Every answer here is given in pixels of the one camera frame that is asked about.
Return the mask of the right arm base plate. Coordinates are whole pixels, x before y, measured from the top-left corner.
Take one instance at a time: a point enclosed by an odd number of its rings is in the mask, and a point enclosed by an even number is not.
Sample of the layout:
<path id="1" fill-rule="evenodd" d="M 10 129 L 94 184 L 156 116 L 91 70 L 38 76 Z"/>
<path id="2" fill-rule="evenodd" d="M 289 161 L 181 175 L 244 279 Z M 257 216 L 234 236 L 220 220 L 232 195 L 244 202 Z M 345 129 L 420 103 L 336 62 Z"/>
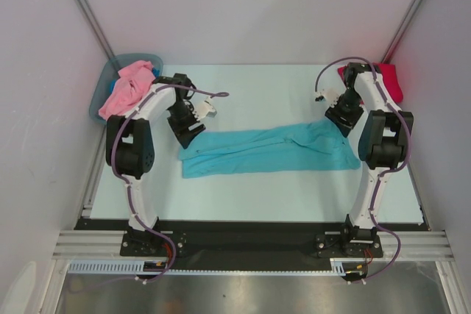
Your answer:
<path id="1" fill-rule="evenodd" d="M 326 232 L 314 238 L 316 254 L 320 258 L 346 257 L 359 259 L 372 255 L 383 257 L 383 248 L 376 228 L 357 229 L 344 226 L 338 232 Z"/>

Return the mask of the turquoise t shirt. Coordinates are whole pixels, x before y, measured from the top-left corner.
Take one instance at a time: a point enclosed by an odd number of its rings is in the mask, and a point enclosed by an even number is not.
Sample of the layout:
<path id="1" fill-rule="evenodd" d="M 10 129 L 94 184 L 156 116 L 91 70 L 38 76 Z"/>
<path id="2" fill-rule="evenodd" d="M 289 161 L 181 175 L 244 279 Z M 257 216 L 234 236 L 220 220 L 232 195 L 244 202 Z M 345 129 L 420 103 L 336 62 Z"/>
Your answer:
<path id="1" fill-rule="evenodd" d="M 279 171 L 349 171 L 361 166 L 349 140 L 323 119 L 231 132 L 203 132 L 180 149 L 186 179 Z"/>

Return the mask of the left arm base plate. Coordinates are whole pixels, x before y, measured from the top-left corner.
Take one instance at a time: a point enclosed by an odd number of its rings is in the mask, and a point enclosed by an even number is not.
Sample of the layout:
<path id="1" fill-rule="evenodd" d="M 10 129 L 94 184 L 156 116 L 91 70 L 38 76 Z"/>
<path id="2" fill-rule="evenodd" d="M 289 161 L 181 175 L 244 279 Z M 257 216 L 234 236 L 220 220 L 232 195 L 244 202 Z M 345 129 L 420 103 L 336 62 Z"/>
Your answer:
<path id="1" fill-rule="evenodd" d="M 188 254 L 185 221 L 158 221 L 154 231 L 164 234 L 173 241 L 176 258 Z M 167 254 L 167 249 L 172 250 L 168 240 L 147 230 L 137 230 L 127 226 L 124 229 L 119 254 L 122 257 L 163 257 Z"/>

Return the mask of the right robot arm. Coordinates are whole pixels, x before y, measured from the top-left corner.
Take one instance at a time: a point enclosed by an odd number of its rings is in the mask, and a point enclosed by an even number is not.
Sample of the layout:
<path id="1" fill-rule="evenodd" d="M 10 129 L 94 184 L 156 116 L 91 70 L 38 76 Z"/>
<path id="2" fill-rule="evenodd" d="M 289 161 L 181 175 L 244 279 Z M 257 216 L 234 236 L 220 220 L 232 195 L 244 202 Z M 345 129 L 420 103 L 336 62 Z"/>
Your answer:
<path id="1" fill-rule="evenodd" d="M 360 132 L 358 158 L 362 176 L 355 203 L 347 215 L 350 231 L 339 238 L 340 249 L 356 256 L 372 241 L 382 194 L 391 174 L 405 168 L 410 157 L 414 116 L 400 109 L 377 66 L 348 63 L 342 73 L 343 93 L 322 91 L 330 106 L 326 118 L 347 137 Z"/>

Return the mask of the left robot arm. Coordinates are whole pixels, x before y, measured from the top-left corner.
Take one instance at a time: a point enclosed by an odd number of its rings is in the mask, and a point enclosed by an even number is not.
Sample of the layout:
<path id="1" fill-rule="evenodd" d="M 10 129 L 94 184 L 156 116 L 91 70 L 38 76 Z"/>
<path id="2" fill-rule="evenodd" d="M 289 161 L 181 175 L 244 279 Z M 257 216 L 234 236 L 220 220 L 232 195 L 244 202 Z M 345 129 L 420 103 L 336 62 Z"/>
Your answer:
<path id="1" fill-rule="evenodd" d="M 168 113 L 166 119 L 178 143 L 188 148 L 205 125 L 191 103 L 197 92 L 185 74 L 159 76 L 148 93 L 125 113 L 111 115 L 106 124 L 106 163 L 124 183 L 130 210 L 129 226 L 140 231 L 137 246 L 145 254 L 161 250 L 162 236 L 151 230 L 158 216 L 143 192 L 144 176 L 155 164 L 152 123 Z"/>

